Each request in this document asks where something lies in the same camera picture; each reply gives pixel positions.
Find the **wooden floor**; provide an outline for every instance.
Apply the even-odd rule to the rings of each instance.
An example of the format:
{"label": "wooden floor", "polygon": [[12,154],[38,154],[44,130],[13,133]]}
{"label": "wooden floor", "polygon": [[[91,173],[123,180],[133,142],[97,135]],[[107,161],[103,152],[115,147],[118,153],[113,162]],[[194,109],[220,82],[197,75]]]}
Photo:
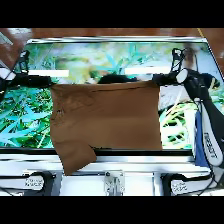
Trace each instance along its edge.
{"label": "wooden floor", "polygon": [[31,38],[69,36],[204,36],[224,74],[224,28],[0,28],[13,45],[0,43],[0,60],[14,66],[19,52]]}

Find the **large monitor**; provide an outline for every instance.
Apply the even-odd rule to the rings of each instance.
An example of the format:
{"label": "large monitor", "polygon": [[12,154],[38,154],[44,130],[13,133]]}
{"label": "large monitor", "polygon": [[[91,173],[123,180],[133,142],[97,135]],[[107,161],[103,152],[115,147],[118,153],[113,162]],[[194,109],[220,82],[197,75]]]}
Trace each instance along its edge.
{"label": "large monitor", "polygon": [[[51,72],[54,82],[92,84],[107,74],[125,74],[146,81],[152,79],[152,74],[169,73],[173,48],[193,49],[193,59],[185,60],[183,66],[190,66],[200,73],[209,73],[220,81],[219,87],[211,86],[209,91],[217,108],[224,113],[223,76],[204,38],[32,39],[27,42],[24,50],[30,52],[31,73],[36,70],[63,70],[61,74],[55,72],[54,75]],[[196,110],[196,105],[183,86],[160,87],[158,113],[164,151],[191,151]],[[50,138],[51,113],[52,99],[49,89],[21,87],[8,91],[0,104],[0,147],[18,150],[53,148]]]}

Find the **brown fabric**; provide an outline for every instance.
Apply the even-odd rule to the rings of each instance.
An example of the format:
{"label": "brown fabric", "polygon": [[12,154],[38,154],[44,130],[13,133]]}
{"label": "brown fabric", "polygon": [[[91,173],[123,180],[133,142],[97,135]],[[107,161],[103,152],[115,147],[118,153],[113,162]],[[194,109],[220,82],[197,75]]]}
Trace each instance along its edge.
{"label": "brown fabric", "polygon": [[90,147],[162,150],[152,81],[51,87],[51,138],[66,175],[96,160]]}

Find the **brown t-shirt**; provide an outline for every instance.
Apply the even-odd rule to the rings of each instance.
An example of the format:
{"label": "brown t-shirt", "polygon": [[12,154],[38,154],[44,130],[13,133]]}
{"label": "brown t-shirt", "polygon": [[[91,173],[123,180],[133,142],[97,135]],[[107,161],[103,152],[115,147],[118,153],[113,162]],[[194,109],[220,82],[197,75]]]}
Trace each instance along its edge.
{"label": "brown t-shirt", "polygon": [[66,175],[96,148],[162,150],[159,87],[152,81],[51,87],[51,138]]}

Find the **logo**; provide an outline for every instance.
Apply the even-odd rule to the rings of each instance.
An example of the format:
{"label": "logo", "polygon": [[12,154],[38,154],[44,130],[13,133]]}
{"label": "logo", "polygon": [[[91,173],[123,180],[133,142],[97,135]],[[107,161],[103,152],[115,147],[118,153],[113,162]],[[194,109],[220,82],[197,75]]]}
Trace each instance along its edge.
{"label": "logo", "polygon": [[206,143],[206,146],[207,146],[207,148],[208,148],[208,151],[209,151],[211,157],[212,157],[212,158],[217,158],[217,155],[216,155],[216,153],[215,153],[215,150],[214,150],[214,148],[213,148],[213,146],[212,146],[212,143],[211,143],[211,140],[210,140],[210,138],[209,138],[209,134],[208,134],[207,132],[204,133],[204,137],[205,137],[205,143]]}

